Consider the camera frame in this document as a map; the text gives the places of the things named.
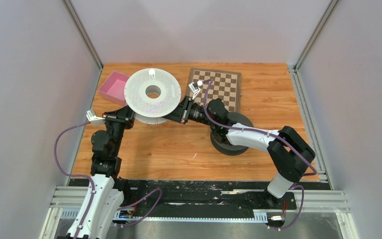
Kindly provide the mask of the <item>white cable spool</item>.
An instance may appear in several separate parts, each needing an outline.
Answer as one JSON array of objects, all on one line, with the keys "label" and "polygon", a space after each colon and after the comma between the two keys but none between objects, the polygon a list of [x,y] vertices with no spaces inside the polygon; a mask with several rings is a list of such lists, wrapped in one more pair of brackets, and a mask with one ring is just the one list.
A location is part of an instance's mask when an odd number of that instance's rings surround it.
[{"label": "white cable spool", "polygon": [[144,124],[162,124],[164,116],[173,112],[182,98],[177,79],[158,68],[146,68],[132,74],[124,87],[126,104],[135,112],[135,119]]}]

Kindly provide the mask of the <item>black cable spool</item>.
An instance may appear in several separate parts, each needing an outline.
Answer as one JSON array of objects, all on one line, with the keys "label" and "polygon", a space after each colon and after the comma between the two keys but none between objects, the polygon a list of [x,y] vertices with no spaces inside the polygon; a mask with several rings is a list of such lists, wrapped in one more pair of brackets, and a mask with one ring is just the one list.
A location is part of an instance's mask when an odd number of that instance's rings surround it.
[{"label": "black cable spool", "polygon": [[[239,123],[243,126],[253,127],[253,123],[241,113],[229,112],[226,122],[223,124],[232,126],[235,123]],[[210,132],[210,141],[213,147],[221,154],[227,156],[238,156],[248,150],[248,146],[238,143],[238,141],[232,137],[228,137],[228,128],[222,128],[218,125],[214,125]]]}]

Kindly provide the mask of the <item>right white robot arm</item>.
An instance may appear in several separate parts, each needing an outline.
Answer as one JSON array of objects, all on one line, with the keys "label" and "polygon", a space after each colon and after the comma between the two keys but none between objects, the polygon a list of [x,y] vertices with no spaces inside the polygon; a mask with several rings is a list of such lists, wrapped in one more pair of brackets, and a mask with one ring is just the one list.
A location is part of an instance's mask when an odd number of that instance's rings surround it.
[{"label": "right white robot arm", "polygon": [[182,124],[192,120],[209,126],[213,146],[223,154],[239,155],[247,148],[268,153],[277,170],[264,194],[264,201],[271,208],[283,203],[285,192],[307,175],[306,171],[316,157],[314,150],[294,128],[284,126],[280,130],[266,130],[244,125],[242,121],[247,118],[229,112],[221,99],[201,106],[185,97],[164,118]]}]

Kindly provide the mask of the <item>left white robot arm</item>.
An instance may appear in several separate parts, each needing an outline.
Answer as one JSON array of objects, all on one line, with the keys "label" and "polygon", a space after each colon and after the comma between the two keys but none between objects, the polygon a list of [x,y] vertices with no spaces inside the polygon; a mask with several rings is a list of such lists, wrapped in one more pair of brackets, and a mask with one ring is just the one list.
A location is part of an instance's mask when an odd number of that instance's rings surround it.
[{"label": "left white robot arm", "polygon": [[118,153],[125,130],[134,125],[135,112],[125,106],[105,112],[98,117],[90,109],[86,113],[87,124],[104,125],[91,137],[91,174],[83,175],[89,182],[86,196],[73,224],[64,236],[66,239],[103,239],[119,206],[127,206],[132,200],[129,182],[120,179],[121,158]]}]

